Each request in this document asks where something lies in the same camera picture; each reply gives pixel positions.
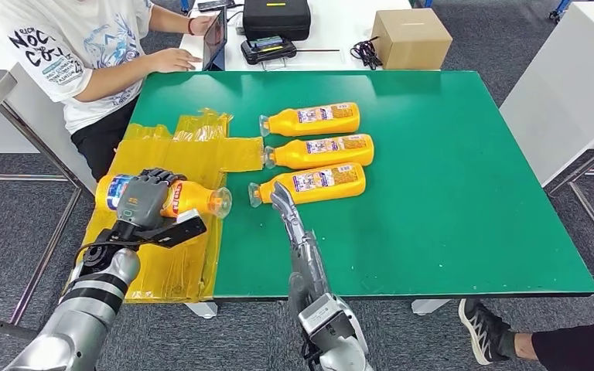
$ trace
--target black case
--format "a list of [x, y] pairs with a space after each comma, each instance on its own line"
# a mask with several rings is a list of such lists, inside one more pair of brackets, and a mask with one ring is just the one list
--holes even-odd
[[242, 27], [248, 40], [305, 40], [311, 31], [311, 9], [307, 0], [245, 0]]

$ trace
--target graphic print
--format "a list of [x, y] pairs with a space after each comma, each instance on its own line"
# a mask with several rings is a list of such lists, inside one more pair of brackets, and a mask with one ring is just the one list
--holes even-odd
[[[90, 55], [95, 69], [120, 66], [140, 56], [138, 40], [124, 17], [116, 14], [114, 22], [117, 24], [116, 29], [111, 25], [103, 25], [83, 40], [85, 51]], [[135, 87], [129, 87], [107, 99], [113, 106], [118, 106], [127, 101], [134, 90]]]
[[70, 53], [63, 51], [55, 43], [56, 39], [36, 27], [17, 29], [9, 38], [17, 49], [23, 50], [33, 66], [48, 65], [42, 73], [49, 82], [66, 85], [83, 73], [83, 66]]

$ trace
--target green tabletop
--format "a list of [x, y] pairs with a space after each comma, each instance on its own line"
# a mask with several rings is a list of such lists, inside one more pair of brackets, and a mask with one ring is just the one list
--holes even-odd
[[[474, 72], [224, 72], [151, 75], [131, 122], [165, 124], [202, 107], [233, 114], [231, 137], [259, 136], [258, 115], [353, 101], [374, 163], [363, 195], [298, 206], [343, 296], [591, 294], [594, 280]], [[278, 135], [267, 145], [290, 141]], [[248, 183], [229, 174], [215, 298], [287, 294], [288, 238]]]

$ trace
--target wrist strap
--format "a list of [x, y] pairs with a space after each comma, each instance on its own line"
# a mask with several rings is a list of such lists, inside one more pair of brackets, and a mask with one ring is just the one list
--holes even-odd
[[194, 18], [188, 19], [188, 35], [194, 36], [193, 30], [190, 27], [193, 24]]

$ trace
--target orange bottle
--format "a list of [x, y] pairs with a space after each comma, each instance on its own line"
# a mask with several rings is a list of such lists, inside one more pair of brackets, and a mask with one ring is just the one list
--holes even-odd
[[357, 162], [368, 166], [374, 158], [374, 144], [368, 134], [316, 139], [294, 140], [279, 148], [265, 147], [265, 167], [276, 165], [289, 168], [316, 168], [318, 166]]
[[262, 136], [352, 133], [359, 128], [360, 112], [355, 103], [338, 103], [297, 110], [289, 108], [274, 116], [260, 116], [258, 121]]
[[365, 191], [363, 166], [348, 162], [280, 174], [261, 185], [249, 183], [252, 207], [272, 202], [270, 194], [274, 191], [275, 182], [280, 182], [290, 191], [295, 204], [358, 196]]
[[[133, 175], [106, 175], [101, 178], [97, 184], [95, 197], [97, 206], [116, 210], [119, 199], [131, 178]], [[167, 200], [160, 214], [176, 218], [180, 213], [190, 209], [223, 219], [231, 210], [231, 193], [224, 187], [213, 191], [195, 182], [186, 180], [174, 182], [167, 192]]]

